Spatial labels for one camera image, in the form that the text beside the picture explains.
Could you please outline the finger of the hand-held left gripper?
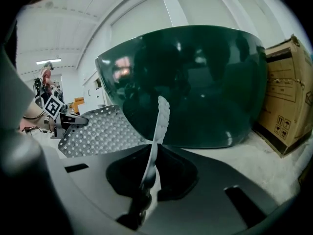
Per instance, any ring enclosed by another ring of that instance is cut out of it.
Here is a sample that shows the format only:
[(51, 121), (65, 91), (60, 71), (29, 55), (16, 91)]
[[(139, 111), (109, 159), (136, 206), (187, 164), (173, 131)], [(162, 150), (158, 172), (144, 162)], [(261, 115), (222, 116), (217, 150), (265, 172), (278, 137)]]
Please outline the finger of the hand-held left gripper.
[(85, 126), (89, 120), (79, 115), (64, 115), (64, 130), (67, 130), (71, 125)]

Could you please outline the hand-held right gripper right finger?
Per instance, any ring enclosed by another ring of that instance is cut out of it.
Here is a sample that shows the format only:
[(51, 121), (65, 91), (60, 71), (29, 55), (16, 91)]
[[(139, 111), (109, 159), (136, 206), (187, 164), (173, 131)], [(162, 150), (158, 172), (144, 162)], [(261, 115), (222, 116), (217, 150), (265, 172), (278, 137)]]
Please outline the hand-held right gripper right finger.
[(183, 198), (158, 202), (138, 229), (141, 235), (232, 235), (246, 230), (227, 188), (238, 187), (265, 216), (278, 207), (264, 189), (222, 161), (170, 146), (161, 149), (192, 162), (198, 182)]

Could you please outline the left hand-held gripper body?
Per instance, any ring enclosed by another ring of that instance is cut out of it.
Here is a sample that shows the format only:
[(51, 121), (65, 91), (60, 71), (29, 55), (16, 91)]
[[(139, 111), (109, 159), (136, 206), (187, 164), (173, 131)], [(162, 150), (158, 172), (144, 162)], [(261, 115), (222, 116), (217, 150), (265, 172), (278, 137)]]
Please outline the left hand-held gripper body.
[(74, 123), (71, 114), (61, 112), (64, 106), (59, 99), (51, 95), (44, 106), (44, 125), (53, 133), (52, 138), (62, 138), (68, 127)]

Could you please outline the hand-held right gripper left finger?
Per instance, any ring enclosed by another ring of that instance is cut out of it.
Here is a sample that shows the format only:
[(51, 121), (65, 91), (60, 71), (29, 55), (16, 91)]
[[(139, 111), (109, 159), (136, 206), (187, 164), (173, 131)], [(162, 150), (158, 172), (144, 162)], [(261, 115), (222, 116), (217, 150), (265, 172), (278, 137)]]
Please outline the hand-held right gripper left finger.
[(113, 153), (68, 158), (64, 165), (70, 178), (93, 206), (114, 221), (143, 221), (149, 208), (151, 185), (143, 177), (150, 145)]

